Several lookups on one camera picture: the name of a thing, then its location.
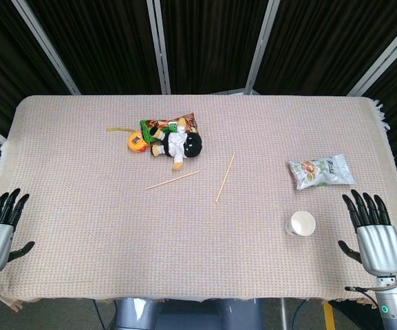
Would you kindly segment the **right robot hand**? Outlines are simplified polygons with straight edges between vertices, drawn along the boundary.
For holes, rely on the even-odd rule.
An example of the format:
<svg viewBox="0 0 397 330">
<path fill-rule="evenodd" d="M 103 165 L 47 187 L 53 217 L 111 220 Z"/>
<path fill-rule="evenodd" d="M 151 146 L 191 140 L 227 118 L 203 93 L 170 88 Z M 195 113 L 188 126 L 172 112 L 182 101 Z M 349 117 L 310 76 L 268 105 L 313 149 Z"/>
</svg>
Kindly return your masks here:
<svg viewBox="0 0 397 330">
<path fill-rule="evenodd" d="M 358 250 L 339 240 L 341 251 L 372 276 L 397 276 L 397 231 L 391 224 L 387 206 L 379 195 L 359 194 L 354 189 L 351 194 L 343 194 L 342 199 L 356 234 Z"/>
</svg>

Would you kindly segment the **white paper cup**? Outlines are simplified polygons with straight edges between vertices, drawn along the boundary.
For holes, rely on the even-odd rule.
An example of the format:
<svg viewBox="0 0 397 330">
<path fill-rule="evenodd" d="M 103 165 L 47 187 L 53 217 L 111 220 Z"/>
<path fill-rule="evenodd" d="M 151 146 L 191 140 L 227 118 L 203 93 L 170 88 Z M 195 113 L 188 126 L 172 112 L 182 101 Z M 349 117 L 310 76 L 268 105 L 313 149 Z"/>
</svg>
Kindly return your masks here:
<svg viewBox="0 0 397 330">
<path fill-rule="evenodd" d="M 295 212 L 285 224 L 285 231 L 294 236 L 307 237 L 316 229 L 315 218 L 307 211 Z"/>
</svg>

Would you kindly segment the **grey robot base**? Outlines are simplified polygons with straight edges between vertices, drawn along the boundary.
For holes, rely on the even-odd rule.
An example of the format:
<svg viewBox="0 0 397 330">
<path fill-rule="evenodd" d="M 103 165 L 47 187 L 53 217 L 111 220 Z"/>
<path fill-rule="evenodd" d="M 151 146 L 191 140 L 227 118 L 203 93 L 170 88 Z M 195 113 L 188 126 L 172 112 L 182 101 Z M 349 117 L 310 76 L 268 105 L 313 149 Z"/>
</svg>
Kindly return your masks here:
<svg viewBox="0 0 397 330">
<path fill-rule="evenodd" d="M 264 330 L 262 300 L 208 299 L 117 301 L 113 330 Z"/>
</svg>

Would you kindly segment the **white green snack bag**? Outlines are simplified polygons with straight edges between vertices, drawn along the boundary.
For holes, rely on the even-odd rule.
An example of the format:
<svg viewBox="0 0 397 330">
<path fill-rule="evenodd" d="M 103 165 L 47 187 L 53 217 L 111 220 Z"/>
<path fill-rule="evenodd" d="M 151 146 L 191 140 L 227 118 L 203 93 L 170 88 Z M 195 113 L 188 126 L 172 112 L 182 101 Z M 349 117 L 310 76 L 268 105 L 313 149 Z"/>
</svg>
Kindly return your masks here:
<svg viewBox="0 0 397 330">
<path fill-rule="evenodd" d="M 289 161 L 296 189 L 315 186 L 352 185 L 355 180 L 343 154 L 304 161 Z"/>
</svg>

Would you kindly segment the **wooden chopstick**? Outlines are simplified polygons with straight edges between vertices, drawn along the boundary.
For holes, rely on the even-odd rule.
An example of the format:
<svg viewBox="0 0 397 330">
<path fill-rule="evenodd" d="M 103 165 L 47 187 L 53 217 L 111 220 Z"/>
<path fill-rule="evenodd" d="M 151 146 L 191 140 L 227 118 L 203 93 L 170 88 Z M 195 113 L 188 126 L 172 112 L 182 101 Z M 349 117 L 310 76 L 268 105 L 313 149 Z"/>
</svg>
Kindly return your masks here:
<svg viewBox="0 0 397 330">
<path fill-rule="evenodd" d="M 169 179 L 169 180 L 160 182 L 160 183 L 158 183 L 158 184 L 154 184 L 154 185 L 152 185 L 152 186 L 146 187 L 144 190 L 151 190 L 151 189 L 154 189 L 154 188 L 157 188 L 157 187 L 166 185 L 166 184 L 170 184 L 170 183 L 172 183 L 172 182 L 176 182 L 176 181 L 178 181 L 178 180 L 181 180 L 181 179 L 184 179 L 184 178 L 187 178 L 187 177 L 196 175 L 196 174 L 198 174 L 198 173 L 200 173 L 200 172 L 201 172 L 201 170 L 197 170 L 197 171 L 193 171 L 193 172 L 191 172 L 191 173 L 187 173 L 187 174 L 184 174 L 184 175 L 180 175 L 180 176 L 175 177 L 175 178 L 173 178 L 173 179 Z"/>
<path fill-rule="evenodd" d="M 230 173 L 231 167 L 232 167 L 232 165 L 233 165 L 233 161 L 234 161 L 234 159 L 235 159 L 235 155 L 236 155 L 236 153 L 234 152 L 234 153 L 232 154 L 232 156 L 231 156 L 230 162 L 228 163 L 226 172 L 225 172 L 225 174 L 224 174 L 223 180 L 222 180 L 222 182 L 221 182 L 221 185 L 220 185 L 220 187 L 219 187 L 217 196 L 216 196 L 216 198 L 215 198 L 215 203 L 217 203 L 217 202 L 219 201 L 219 198 L 220 198 L 221 193 L 222 193 L 222 191 L 223 191 L 223 188 L 224 188 L 224 186 L 225 186 L 225 183 L 226 183 L 228 174 Z"/>
</svg>

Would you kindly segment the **yellow tape measure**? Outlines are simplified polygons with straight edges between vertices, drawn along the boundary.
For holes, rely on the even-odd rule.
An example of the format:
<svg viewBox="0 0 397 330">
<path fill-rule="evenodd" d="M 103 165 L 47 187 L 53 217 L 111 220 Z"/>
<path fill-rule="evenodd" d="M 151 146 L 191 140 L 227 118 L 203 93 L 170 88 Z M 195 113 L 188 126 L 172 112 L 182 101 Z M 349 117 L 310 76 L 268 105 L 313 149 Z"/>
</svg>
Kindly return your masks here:
<svg viewBox="0 0 397 330">
<path fill-rule="evenodd" d="M 128 149 L 134 153 L 144 153 L 149 148 L 149 143 L 143 138 L 140 131 L 130 128 L 109 127 L 107 132 L 122 131 L 130 133 L 127 138 Z"/>
</svg>

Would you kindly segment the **beige woven tablecloth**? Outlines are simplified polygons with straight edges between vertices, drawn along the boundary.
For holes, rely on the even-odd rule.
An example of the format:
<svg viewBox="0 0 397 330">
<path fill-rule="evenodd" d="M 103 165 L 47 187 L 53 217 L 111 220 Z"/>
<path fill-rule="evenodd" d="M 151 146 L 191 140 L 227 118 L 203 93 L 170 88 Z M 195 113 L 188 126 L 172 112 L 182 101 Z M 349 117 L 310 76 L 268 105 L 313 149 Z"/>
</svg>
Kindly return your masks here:
<svg viewBox="0 0 397 330">
<path fill-rule="evenodd" d="M 141 120 L 194 113 L 202 150 L 173 159 L 128 149 Z M 349 186 L 297 190 L 289 161 L 343 154 L 360 193 L 397 229 L 397 170 L 379 105 L 326 96 L 30 96 L 1 149 L 0 194 L 30 198 L 0 272 L 7 305 L 42 298 L 353 299 L 374 285 L 356 249 Z M 233 153 L 225 186 L 215 203 Z M 151 190 L 146 187 L 201 170 Z M 307 211 L 310 236 L 285 231 Z"/>
</svg>

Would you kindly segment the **orange green snack bag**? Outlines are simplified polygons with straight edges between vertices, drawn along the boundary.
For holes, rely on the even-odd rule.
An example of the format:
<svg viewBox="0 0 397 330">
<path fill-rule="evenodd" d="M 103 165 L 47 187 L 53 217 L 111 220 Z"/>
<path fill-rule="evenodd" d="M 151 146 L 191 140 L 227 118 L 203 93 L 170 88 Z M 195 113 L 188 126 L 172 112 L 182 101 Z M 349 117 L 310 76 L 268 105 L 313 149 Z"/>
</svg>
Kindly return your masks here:
<svg viewBox="0 0 397 330">
<path fill-rule="evenodd" d="M 194 113 L 189 113 L 182 116 L 186 122 L 185 131 L 187 133 L 198 133 L 197 122 L 195 121 Z M 176 132 L 179 118 L 171 120 L 141 120 L 140 130 L 145 142 L 154 143 L 156 139 L 150 134 L 153 127 L 160 129 L 164 133 Z"/>
</svg>

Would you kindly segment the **plush doll white outfit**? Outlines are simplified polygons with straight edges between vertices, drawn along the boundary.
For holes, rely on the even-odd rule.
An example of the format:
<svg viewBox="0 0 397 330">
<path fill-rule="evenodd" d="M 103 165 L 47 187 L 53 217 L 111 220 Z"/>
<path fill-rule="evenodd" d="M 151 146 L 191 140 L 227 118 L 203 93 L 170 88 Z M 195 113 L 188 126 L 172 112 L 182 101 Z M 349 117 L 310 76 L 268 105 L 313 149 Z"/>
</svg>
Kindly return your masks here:
<svg viewBox="0 0 397 330">
<path fill-rule="evenodd" d="M 202 139 L 196 132 L 186 130 L 186 118 L 179 118 L 175 131 L 164 132 L 158 127 L 152 127 L 149 134 L 159 144 L 151 146 L 154 157 L 166 155 L 173 159 L 173 170 L 180 171 L 184 159 L 197 157 L 202 150 Z"/>
</svg>

